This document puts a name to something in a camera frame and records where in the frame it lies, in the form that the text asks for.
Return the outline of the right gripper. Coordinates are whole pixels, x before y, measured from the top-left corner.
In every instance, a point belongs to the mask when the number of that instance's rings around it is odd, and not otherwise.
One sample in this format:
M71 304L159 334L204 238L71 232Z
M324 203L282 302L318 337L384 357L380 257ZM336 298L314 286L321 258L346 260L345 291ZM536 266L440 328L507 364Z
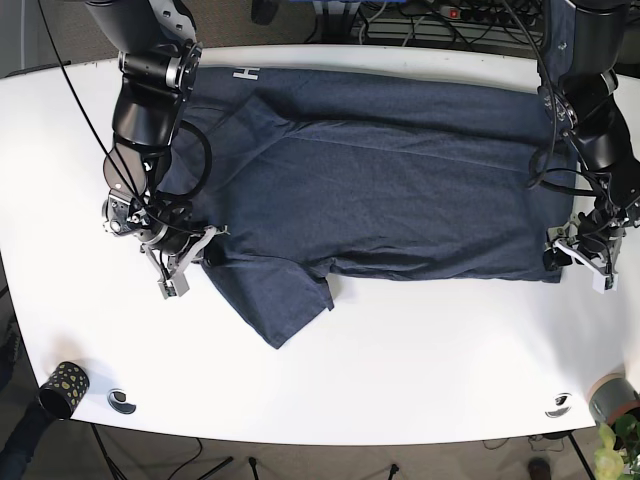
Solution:
M158 286L164 299L181 297L189 291L185 271L192 264L213 267L220 263L219 235L229 233L192 219L193 204L186 200L161 201L111 192L102 207L103 226L116 237L132 236L140 251L159 274Z

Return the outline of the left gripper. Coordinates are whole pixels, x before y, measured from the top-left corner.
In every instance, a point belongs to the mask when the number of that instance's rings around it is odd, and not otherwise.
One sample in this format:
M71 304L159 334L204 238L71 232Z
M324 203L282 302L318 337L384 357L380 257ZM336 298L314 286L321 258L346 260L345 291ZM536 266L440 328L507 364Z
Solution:
M564 225L547 230L544 268L560 270L576 263L593 274L596 292L616 291L615 264L628 227L639 227L639 200L615 214L603 205L589 215L572 214Z

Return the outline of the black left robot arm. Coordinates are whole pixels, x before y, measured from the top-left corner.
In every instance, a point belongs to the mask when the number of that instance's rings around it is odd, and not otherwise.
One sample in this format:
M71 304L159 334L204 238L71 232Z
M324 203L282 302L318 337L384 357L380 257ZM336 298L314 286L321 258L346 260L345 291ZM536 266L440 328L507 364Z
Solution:
M639 225L639 161L614 99L614 66L623 44L628 1L546 1L538 93L555 131L578 156L594 208L548 232L545 265L578 263L600 293L618 283L615 263L629 227Z

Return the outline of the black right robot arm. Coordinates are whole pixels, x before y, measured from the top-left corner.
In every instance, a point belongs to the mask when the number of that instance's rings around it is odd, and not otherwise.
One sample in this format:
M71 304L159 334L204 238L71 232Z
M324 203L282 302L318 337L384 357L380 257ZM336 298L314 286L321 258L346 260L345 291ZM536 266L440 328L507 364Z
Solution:
M183 117L202 55L196 24L181 1L89 1L86 7L117 48L122 74L112 119L113 146L103 163L109 187L103 225L116 237L136 238L159 274L163 297L180 297L189 289L186 268L201 260L204 248L220 232L191 219L192 201L213 166L209 141ZM160 185L180 132L200 142L204 165L188 191L169 193Z

